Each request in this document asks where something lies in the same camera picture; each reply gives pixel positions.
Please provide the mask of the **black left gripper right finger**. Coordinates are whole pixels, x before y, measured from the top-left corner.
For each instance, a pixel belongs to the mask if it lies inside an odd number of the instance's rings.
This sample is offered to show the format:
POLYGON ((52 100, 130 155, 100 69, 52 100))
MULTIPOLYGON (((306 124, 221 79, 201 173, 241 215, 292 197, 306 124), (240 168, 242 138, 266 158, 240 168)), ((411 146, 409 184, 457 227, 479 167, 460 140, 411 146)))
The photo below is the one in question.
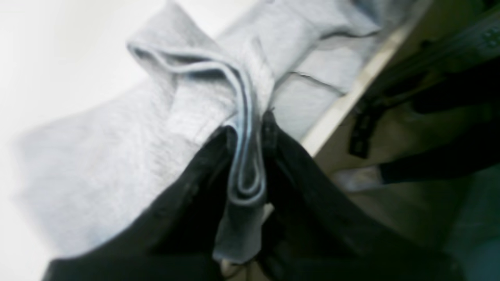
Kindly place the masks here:
POLYGON ((459 263, 366 215, 279 128, 271 111, 261 137, 274 211, 258 263, 273 281, 464 281, 459 263))

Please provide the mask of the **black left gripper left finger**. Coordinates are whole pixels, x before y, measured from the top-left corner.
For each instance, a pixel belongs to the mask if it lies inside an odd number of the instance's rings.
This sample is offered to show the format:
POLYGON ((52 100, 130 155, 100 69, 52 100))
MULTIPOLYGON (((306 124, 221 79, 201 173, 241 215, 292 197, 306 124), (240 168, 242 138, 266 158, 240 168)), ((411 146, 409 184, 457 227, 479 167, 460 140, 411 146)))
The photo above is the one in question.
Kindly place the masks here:
POLYGON ((236 134, 216 130, 124 231, 75 258, 52 260, 44 281, 223 281, 213 260, 236 134))

